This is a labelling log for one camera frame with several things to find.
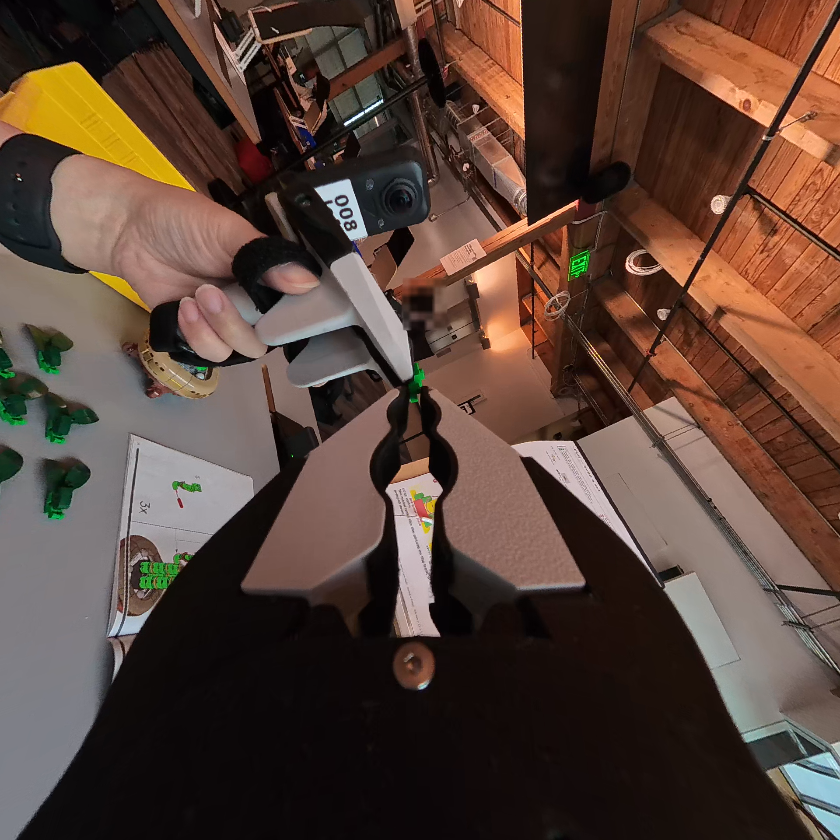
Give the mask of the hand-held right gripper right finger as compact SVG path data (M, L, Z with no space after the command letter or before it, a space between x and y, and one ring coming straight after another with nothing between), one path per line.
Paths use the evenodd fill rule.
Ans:
M518 451L440 391L420 392L439 485L429 612L442 636L472 634L493 607L579 594L585 578Z

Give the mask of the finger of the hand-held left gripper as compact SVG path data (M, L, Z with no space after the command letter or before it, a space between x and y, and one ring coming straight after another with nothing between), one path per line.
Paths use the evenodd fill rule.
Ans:
M300 388L321 386L345 376L382 368L360 335L360 330L335 330L289 343L289 383Z
M358 313L357 320L386 363L383 375L393 384L413 378L413 357L402 316L397 315L362 258L350 253L329 266L333 277Z

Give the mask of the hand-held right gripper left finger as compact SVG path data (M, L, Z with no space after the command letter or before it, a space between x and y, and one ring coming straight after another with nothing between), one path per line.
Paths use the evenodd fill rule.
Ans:
M401 466L402 436L399 388L316 448L246 573L243 592L333 606L353 634L391 635L399 569L386 490Z

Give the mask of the person's left hand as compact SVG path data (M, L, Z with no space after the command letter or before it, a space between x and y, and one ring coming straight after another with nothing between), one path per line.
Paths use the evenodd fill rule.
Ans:
M86 155L58 163L50 215L73 266L126 280L150 308L177 301L178 329L214 363L268 351L222 288L233 261L263 235L204 195Z

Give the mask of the black box with green lights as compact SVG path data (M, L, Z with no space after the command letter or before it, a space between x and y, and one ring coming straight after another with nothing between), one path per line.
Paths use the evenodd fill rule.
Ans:
M304 427L278 411L269 411L269 419L280 470L304 461L319 446L313 427Z

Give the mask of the printed instruction sheet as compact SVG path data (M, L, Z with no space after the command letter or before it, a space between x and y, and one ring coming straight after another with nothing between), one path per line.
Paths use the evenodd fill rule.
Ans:
M515 444L521 456L534 459L572 495L609 526L642 561L659 583L622 515L597 478L581 447L573 442L537 441ZM429 612L434 516L442 488L432 476L428 459L402 465L387 493L392 501L399 563L399 585L393 627L398 637L439 635Z

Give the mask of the open instruction booklet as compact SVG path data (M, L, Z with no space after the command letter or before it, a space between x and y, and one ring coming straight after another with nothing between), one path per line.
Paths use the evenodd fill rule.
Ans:
M113 678L176 576L254 491L251 476L129 436L107 632Z

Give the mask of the cluster of green leaf sprigs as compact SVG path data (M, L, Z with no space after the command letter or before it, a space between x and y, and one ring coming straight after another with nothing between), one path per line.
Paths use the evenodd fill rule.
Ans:
M39 372L42 375L59 375L64 356L74 348L73 341L57 329L42 329L31 323L25 324L24 328L33 345ZM1 342L2 424L25 426L30 403L42 404L45 440L53 445L65 445L75 427L99 421L99 416L91 407L68 401L36 375L17 371L5 342ZM88 483L90 477L90 468L76 458L46 462L44 513L47 519L62 520L75 493Z

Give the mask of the yellow plastic bin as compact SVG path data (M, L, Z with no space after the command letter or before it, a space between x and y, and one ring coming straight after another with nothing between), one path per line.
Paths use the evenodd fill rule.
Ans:
M2 120L137 172L147 179L190 190L185 177L76 62L31 70L2 96Z

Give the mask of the black wristband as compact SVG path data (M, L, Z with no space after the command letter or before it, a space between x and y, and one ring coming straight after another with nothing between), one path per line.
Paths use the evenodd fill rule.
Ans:
M52 175L77 150L31 133L18 133L1 148L1 243L30 264L85 274L61 252L51 221Z

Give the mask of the metal air duct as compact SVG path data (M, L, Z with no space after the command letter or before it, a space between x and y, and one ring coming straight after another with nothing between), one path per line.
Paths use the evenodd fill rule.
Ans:
M457 131L478 172L520 216L527 216L526 178L512 154L475 117L459 122Z

